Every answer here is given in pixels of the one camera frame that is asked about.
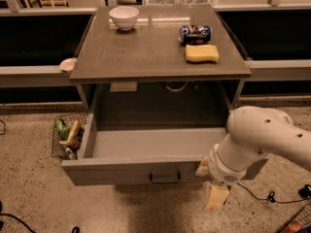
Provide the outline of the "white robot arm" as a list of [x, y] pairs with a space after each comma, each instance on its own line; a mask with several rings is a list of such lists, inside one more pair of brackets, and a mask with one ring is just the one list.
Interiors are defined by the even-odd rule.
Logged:
[[293, 125], [288, 114], [244, 106], [227, 119], [227, 134], [203, 157], [195, 174], [212, 179], [205, 209], [219, 209], [248, 169], [272, 153], [311, 171], [311, 132]]

